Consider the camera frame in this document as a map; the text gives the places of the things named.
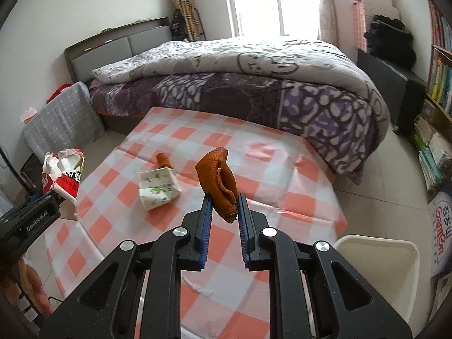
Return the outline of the person's left hand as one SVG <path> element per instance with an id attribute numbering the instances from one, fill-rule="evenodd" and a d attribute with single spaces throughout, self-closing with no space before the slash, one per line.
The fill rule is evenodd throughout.
<path id="1" fill-rule="evenodd" d="M 43 283 L 36 270 L 28 265 L 24 258 L 18 261 L 19 282 L 24 292 L 41 314 L 51 315 L 53 308 L 46 296 Z M 19 302 L 19 288 L 9 277 L 1 278 L 1 291 L 5 294 L 8 302 L 15 307 Z"/>

